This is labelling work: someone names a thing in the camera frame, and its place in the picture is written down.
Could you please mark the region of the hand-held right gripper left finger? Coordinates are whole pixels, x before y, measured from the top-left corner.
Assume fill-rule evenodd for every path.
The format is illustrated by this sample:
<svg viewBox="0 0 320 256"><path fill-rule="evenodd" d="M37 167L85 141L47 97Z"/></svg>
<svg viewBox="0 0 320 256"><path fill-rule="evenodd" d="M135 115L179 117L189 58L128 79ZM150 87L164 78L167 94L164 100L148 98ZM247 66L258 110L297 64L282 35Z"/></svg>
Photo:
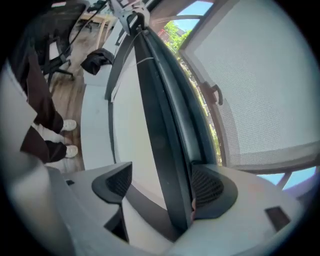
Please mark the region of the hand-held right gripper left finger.
<svg viewBox="0 0 320 256"><path fill-rule="evenodd" d="M132 183L132 163L118 163L96 169L62 174L48 169L51 188L63 210L82 211L95 224L129 242L123 213L123 199Z"/></svg>

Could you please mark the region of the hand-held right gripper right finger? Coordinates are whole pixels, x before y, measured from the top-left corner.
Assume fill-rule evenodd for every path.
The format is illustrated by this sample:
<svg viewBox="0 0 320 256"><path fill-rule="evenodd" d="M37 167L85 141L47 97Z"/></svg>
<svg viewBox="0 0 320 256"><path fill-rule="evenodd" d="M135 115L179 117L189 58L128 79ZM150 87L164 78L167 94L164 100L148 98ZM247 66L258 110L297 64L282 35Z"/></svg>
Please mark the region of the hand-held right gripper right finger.
<svg viewBox="0 0 320 256"><path fill-rule="evenodd" d="M191 171L195 219L238 236L269 237L299 220L304 207L270 181L214 164Z"/></svg>

